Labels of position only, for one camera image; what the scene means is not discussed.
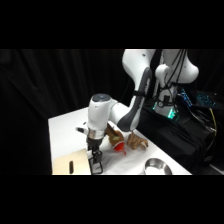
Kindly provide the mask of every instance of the black background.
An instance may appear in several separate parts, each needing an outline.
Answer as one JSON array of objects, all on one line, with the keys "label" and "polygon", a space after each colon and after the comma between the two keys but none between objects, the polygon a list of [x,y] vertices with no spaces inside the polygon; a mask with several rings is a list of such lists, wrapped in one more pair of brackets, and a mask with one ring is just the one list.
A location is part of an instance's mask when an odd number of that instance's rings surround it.
[{"label": "black background", "polygon": [[[2,174],[51,174],[48,119],[87,107],[92,95],[119,100],[128,75],[124,49],[1,49]],[[153,72],[161,50],[152,60]],[[224,49],[190,49],[198,89],[224,95]],[[148,97],[152,96],[153,83]],[[134,88],[130,82],[123,103]]]}]

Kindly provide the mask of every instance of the green light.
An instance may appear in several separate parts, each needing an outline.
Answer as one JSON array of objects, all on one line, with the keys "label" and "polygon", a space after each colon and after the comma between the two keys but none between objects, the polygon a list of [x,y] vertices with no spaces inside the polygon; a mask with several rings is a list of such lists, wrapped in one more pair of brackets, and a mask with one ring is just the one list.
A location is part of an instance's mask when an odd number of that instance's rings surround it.
[{"label": "green light", "polygon": [[153,110],[155,110],[157,103],[155,103],[154,107],[152,108]]},{"label": "green light", "polygon": [[170,110],[170,113],[169,113],[169,115],[168,115],[168,118],[169,118],[169,119],[173,119],[173,118],[175,117],[175,115],[176,115],[176,113],[175,113],[174,109],[172,108],[172,109]]}]

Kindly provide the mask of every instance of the table surface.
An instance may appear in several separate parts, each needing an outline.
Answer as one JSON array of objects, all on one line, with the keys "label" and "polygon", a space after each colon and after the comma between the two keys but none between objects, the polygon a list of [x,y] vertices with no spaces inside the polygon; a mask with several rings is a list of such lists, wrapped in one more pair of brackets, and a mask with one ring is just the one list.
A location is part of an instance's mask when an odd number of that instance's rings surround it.
[{"label": "table surface", "polygon": [[[88,120],[87,117],[88,108],[85,108],[49,119],[52,166],[56,158],[87,148],[86,135],[75,130],[78,124]],[[112,122],[109,123],[115,130],[119,130]],[[146,139],[146,137],[137,130],[134,133]],[[123,133],[125,142],[129,134],[130,133]],[[127,153],[125,156],[123,152],[116,152],[113,150],[106,136],[100,146],[100,150],[103,152],[103,175],[139,175],[144,170],[145,162],[151,158],[158,158],[164,161],[171,168],[173,175],[191,175],[150,140],[148,140],[148,142],[149,147],[146,149],[139,148],[137,150],[132,150],[125,145],[125,151]],[[98,172],[99,166],[93,167],[93,171]]]}]

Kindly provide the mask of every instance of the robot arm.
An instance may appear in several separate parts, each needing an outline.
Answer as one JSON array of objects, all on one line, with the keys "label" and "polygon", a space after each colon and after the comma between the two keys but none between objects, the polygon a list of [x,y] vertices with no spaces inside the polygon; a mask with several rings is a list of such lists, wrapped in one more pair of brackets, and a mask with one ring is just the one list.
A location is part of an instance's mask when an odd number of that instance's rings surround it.
[{"label": "robot arm", "polygon": [[151,60],[156,49],[128,49],[123,56],[123,67],[135,83],[135,91],[130,106],[114,102],[110,120],[121,131],[130,132],[137,128],[142,106],[152,80]]},{"label": "robot arm", "polygon": [[162,91],[159,93],[155,112],[173,119],[176,113],[173,104],[176,89],[173,83],[192,83],[197,79],[199,70],[190,62],[185,49],[164,49],[163,55],[165,64],[156,70],[156,78]]},{"label": "robot arm", "polygon": [[123,67],[135,83],[135,91],[129,107],[106,94],[92,97],[88,122],[84,122],[76,130],[87,135],[88,150],[92,150],[93,164],[101,163],[102,153],[99,146],[105,136],[109,120],[123,132],[130,132],[137,128],[152,80],[150,64],[155,51],[156,49],[127,49],[124,53]]}]

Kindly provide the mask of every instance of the silver bowl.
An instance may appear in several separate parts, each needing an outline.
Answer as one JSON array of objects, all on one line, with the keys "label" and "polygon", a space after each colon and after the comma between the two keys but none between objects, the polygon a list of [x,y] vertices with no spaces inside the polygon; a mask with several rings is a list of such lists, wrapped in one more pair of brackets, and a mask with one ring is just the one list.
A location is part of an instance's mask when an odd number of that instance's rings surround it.
[{"label": "silver bowl", "polygon": [[145,163],[144,173],[141,175],[173,175],[170,167],[160,159],[149,159]]}]

